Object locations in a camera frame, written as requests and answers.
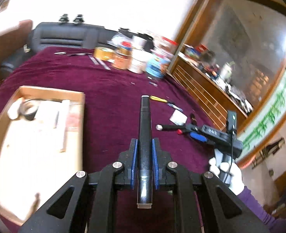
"triangular cutout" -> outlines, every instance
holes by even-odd
[[[74,187],[69,187],[64,194],[47,210],[49,215],[57,217],[59,219],[63,219],[70,203],[72,194],[74,192]]]
[[[242,210],[227,196],[227,194],[225,194],[220,187],[216,188],[216,193],[226,219],[231,219],[242,214]]]

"person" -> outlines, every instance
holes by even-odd
[[[216,166],[215,158],[209,160],[209,165],[210,171],[217,177],[220,174],[220,169],[227,172],[230,167],[229,163],[223,162],[219,169]],[[271,233],[286,233],[286,219],[276,219],[263,209],[251,194],[251,190],[244,185],[242,172],[235,163],[232,163],[229,173],[232,176],[229,189],[269,228]]]

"white glove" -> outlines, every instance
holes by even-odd
[[[210,165],[210,172],[214,173],[218,177],[218,175],[220,174],[220,170],[216,166],[216,159],[214,157],[209,160],[209,165]],[[219,167],[224,172],[227,172],[229,167],[230,167],[230,164],[227,163],[227,162],[222,162]],[[244,184],[242,182],[241,170],[235,163],[232,163],[232,166],[231,166],[229,174],[231,174],[231,176],[232,176],[229,189],[235,195],[238,195],[244,189]]]

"white card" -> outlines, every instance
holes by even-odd
[[[187,116],[185,116],[182,112],[175,110],[170,117],[170,121],[176,125],[183,125],[187,121]]]

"purple sleeve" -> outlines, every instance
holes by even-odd
[[[267,214],[246,186],[238,198],[269,228],[271,233],[286,233],[286,220]]]

